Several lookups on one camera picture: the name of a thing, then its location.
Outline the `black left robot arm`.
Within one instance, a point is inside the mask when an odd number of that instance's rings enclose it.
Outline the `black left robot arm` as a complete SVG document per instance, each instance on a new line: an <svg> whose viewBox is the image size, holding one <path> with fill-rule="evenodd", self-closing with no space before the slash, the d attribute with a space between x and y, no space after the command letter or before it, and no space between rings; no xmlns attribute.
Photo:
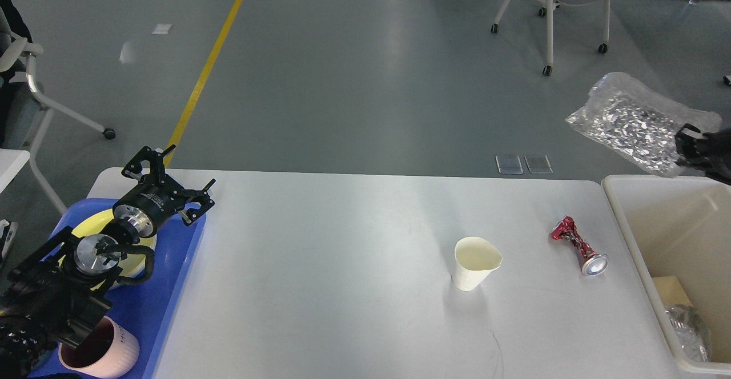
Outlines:
<svg viewBox="0 0 731 379"><path fill-rule="evenodd" d="M108 322L115 285L140 285L154 274L151 238L174 215L190 226L214 206L208 182L187 189L164 165L165 150L143 147L121 169L136 186L112 207L101 231L79 237L62 228L2 283L2 377L25 378L55 348L89 348Z"/></svg>

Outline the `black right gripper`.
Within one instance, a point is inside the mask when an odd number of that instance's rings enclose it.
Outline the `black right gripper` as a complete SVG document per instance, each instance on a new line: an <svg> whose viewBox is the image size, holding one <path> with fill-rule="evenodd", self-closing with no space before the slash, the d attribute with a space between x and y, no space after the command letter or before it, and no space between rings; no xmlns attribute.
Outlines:
<svg viewBox="0 0 731 379"><path fill-rule="evenodd" d="M703 134L687 123L674 136L677 166L707 168L705 176L730 186L730 130Z"/></svg>

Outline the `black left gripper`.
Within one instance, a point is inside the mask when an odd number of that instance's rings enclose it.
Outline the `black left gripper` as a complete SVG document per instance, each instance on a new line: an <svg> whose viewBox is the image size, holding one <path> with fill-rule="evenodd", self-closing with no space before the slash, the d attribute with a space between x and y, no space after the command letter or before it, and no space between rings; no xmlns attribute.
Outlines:
<svg viewBox="0 0 731 379"><path fill-rule="evenodd" d="M188 227L214 207L211 179L203 189L185 189L166 173L164 158L176 148L164 151L143 147L122 168L122 176L135 179L136 186L113 205L113 223L133 238L147 238L176 213Z"/></svg>

